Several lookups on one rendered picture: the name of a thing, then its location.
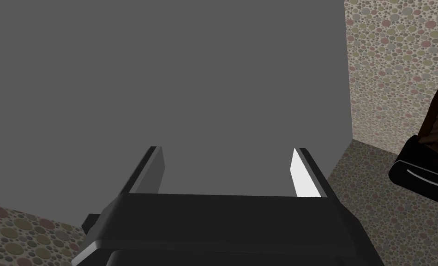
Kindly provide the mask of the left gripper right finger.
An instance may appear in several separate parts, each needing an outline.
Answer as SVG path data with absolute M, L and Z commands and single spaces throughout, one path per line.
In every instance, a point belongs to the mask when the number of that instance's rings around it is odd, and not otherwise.
M 300 149 L 294 149 L 290 174 L 297 197 L 327 197 L 314 171 Z

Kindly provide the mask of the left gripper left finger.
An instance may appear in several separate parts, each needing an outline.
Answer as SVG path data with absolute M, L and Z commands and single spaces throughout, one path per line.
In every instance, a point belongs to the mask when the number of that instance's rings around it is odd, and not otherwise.
M 125 193 L 158 193 L 165 171 L 162 147 L 152 146 L 120 191 Z

